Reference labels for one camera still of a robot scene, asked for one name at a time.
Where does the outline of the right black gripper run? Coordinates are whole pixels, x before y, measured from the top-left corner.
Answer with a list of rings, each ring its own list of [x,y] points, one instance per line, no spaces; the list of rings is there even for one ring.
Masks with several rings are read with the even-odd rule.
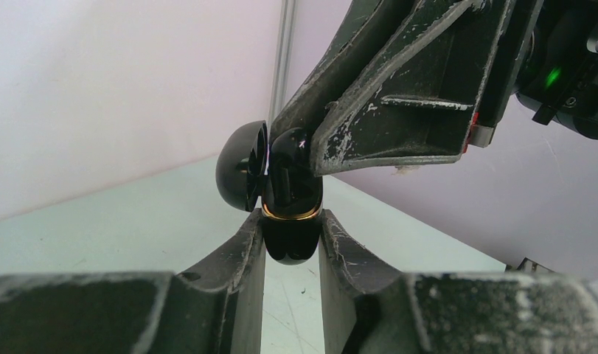
[[[490,145],[542,1],[413,1],[316,129],[320,176],[457,162]]]

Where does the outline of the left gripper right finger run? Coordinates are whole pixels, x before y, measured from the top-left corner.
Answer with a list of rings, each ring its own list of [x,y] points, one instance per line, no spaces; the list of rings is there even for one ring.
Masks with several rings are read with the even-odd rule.
[[[565,274],[409,273],[321,216],[327,353],[598,353],[598,296]]]

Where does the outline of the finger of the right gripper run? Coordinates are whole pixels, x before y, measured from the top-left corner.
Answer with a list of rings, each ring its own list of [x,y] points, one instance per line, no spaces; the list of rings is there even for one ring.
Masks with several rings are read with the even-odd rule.
[[[428,46],[427,1],[353,1],[325,56],[269,127],[324,145]]]

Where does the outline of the black earbud charging case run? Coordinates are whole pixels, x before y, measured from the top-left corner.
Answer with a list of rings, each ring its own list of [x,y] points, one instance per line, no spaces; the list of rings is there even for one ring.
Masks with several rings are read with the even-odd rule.
[[[266,250],[287,266],[309,260],[321,233],[323,181],[310,170],[309,155],[306,130],[291,128],[270,140],[266,123],[256,121],[229,137],[216,164],[221,198],[246,212],[261,204]]]

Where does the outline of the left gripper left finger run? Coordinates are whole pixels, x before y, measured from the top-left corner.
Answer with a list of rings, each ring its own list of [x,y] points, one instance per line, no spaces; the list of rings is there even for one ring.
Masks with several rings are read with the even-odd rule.
[[[262,221],[177,274],[0,276],[0,353],[258,353]]]

